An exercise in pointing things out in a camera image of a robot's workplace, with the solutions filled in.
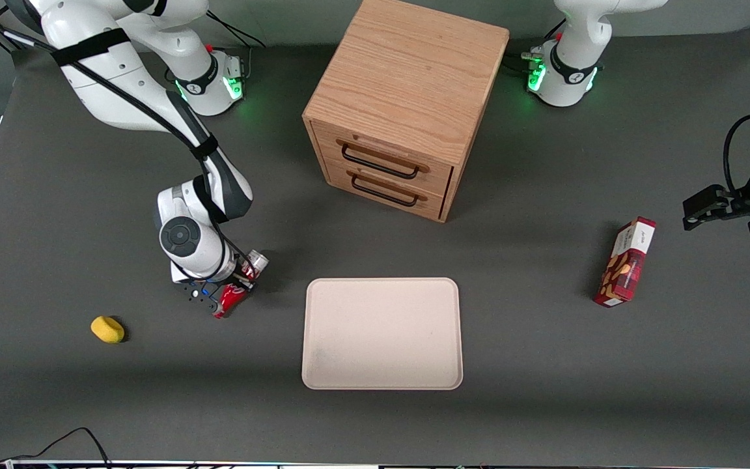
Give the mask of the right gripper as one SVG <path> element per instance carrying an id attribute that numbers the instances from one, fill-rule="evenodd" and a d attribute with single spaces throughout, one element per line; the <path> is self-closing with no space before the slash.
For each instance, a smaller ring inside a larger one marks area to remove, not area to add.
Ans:
<path id="1" fill-rule="evenodd" d="M 231 284 L 236 290 L 253 290 L 255 283 L 254 269 L 250 261 L 226 261 L 220 264 L 219 261 L 212 262 L 209 267 L 202 270 L 191 270 L 186 266 L 180 269 L 178 265 L 172 263 L 170 266 L 172 281 L 180 283 L 212 283 L 217 285 Z"/>

